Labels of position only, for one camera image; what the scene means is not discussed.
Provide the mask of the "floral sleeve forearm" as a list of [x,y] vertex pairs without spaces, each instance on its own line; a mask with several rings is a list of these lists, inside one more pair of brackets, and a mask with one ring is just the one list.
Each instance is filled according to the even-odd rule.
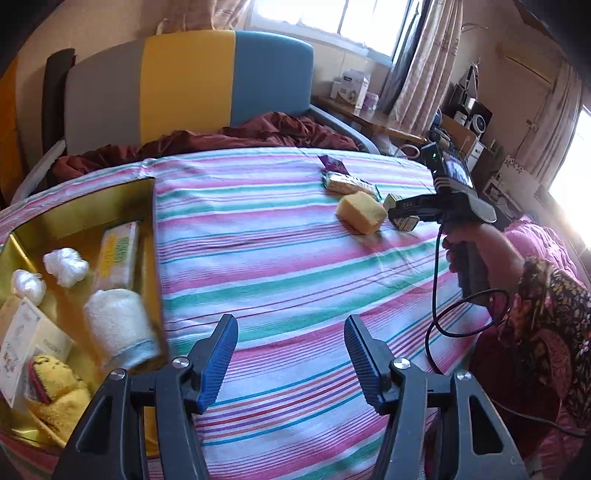
[[525,260],[499,339],[551,387],[576,425],[590,428],[590,293],[566,271]]

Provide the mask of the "person right hand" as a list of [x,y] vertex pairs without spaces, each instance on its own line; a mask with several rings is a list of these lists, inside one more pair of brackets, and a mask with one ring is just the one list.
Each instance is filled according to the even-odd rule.
[[524,258],[514,246],[491,224],[457,224],[443,242],[451,272],[460,275],[463,256],[462,243],[473,243],[487,270],[490,288],[501,289],[513,295],[523,274]]

